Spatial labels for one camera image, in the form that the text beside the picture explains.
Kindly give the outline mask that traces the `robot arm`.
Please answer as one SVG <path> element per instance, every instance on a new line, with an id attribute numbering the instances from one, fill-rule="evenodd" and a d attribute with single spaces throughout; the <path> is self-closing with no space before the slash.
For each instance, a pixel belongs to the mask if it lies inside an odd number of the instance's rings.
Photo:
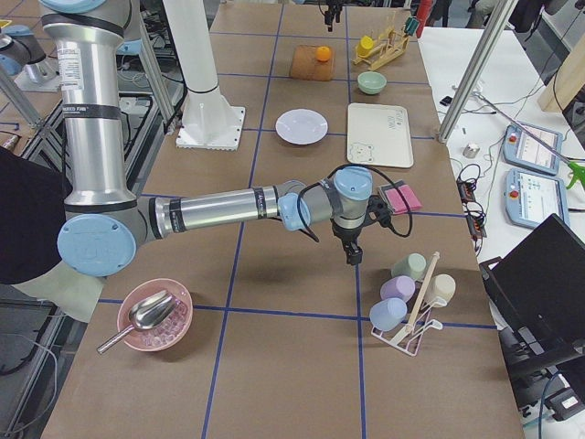
<path id="1" fill-rule="evenodd" d="M 289 181 L 199 198 L 147 198 L 133 192 L 150 152 L 145 125 L 130 126 L 121 107 L 119 63 L 139 56 L 150 82 L 149 115 L 162 126 L 182 119 L 178 143 L 235 150 L 245 111 L 222 95 L 200 1 L 164 4 L 184 90 L 169 96 L 136 1 L 44 1 L 41 22 L 53 39 L 61 79 L 61 115 L 67 143 L 63 173 L 72 190 L 58 237 L 64 263 L 89 276 L 125 268 L 138 248 L 172 233 L 250 220 L 277 219 L 308 232 L 327 220 L 346 260 L 357 265 L 357 239 L 367 225 L 373 179 L 362 166 L 343 165 L 310 186 Z"/>

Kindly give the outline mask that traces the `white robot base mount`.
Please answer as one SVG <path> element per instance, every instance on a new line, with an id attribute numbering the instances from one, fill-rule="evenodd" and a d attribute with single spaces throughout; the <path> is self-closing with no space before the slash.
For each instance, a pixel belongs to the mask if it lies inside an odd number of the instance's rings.
<path id="1" fill-rule="evenodd" d="M 237 150 L 246 110 L 230 105 L 221 93 L 204 4 L 171 0 L 164 8 L 187 89 L 176 144 Z"/>

